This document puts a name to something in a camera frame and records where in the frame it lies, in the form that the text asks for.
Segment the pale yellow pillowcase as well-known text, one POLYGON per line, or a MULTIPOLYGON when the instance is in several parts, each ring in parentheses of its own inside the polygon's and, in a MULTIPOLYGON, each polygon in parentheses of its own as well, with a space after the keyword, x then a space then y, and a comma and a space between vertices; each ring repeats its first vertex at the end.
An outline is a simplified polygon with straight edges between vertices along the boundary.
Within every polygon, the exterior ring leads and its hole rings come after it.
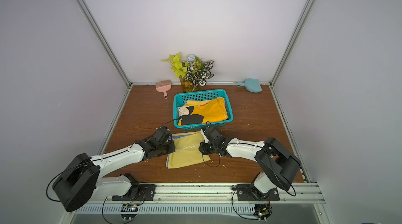
POLYGON ((199 151, 201 142, 204 142, 201 132, 173 134, 173 141, 175 150, 167 157, 168 169, 178 169, 210 161, 208 155, 203 156, 199 151))

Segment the orange yellow cartoon pillowcase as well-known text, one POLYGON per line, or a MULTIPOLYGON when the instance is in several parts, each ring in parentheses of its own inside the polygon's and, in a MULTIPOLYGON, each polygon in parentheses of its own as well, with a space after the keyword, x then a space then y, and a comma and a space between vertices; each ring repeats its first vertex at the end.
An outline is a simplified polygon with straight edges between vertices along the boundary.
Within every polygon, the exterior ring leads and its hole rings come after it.
POLYGON ((178 109, 179 126, 221 122, 229 118, 225 99, 217 97, 209 101, 190 101, 178 109))

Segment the teal plastic basket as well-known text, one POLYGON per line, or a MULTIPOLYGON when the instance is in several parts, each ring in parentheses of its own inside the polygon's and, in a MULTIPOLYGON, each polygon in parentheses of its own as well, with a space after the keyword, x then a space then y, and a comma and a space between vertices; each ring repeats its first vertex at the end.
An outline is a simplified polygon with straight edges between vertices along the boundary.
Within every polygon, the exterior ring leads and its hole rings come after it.
POLYGON ((227 123, 230 123, 233 121, 233 111, 232 111, 232 108, 230 105, 229 97, 225 90, 218 89, 218 90, 207 90, 207 91, 190 92, 190 93, 179 93, 179 94, 175 95, 175 97, 174 97, 173 118, 174 118, 174 125, 176 128, 184 130, 184 131, 189 131, 189 130, 194 130, 194 129, 201 129, 202 127, 204 127, 206 125, 211 125, 214 127, 224 126, 227 123), (197 124, 197 125, 189 125, 189 126, 179 126, 178 125, 178 121, 179 121, 178 109, 180 106, 185 105, 188 100, 190 100, 190 101, 209 101, 209 100, 215 99, 217 97, 223 97, 225 99, 226 110, 229 115, 228 119, 221 121, 221 122, 215 122, 215 123, 208 122, 206 124, 197 124))

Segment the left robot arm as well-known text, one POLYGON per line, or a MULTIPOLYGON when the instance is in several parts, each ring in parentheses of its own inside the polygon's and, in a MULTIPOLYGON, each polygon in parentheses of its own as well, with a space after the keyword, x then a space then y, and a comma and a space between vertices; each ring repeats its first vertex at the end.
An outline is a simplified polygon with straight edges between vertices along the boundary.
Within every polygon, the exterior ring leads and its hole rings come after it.
POLYGON ((135 201, 142 193, 139 182, 129 173, 108 175, 123 167, 171 154, 175 144, 165 126, 145 139, 98 156, 77 155, 57 177, 52 189, 67 212, 73 212, 89 201, 111 197, 114 201, 135 201))

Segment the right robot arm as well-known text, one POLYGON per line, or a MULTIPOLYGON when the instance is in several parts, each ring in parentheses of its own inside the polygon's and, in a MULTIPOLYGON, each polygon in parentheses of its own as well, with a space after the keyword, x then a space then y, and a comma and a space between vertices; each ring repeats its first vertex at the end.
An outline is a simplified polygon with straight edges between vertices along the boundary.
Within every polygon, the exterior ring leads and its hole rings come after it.
POLYGON ((204 138, 199 147, 203 156, 243 158, 259 165, 262 172, 251 183, 251 190, 256 193, 267 194, 274 188, 289 191, 301 168, 300 160, 275 138, 257 142, 230 139, 212 126, 203 127, 200 133, 204 138))

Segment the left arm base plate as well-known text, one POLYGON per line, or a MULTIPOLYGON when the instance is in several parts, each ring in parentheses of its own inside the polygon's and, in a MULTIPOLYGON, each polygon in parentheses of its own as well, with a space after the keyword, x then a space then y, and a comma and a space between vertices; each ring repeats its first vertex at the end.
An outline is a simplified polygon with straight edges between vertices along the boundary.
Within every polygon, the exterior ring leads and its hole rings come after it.
POLYGON ((112 201, 153 201, 156 191, 155 184, 139 184, 132 186, 124 195, 114 195, 112 201))

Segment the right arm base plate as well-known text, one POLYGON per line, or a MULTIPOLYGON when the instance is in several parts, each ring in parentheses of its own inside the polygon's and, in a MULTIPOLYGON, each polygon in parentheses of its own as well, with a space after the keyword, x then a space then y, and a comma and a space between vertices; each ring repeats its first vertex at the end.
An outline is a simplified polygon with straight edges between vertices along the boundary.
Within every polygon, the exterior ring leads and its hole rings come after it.
POLYGON ((232 188, 237 196, 237 200, 241 202, 245 201, 280 201, 280 196, 277 188, 272 188, 266 193, 259 191, 255 186, 251 184, 237 184, 232 188))

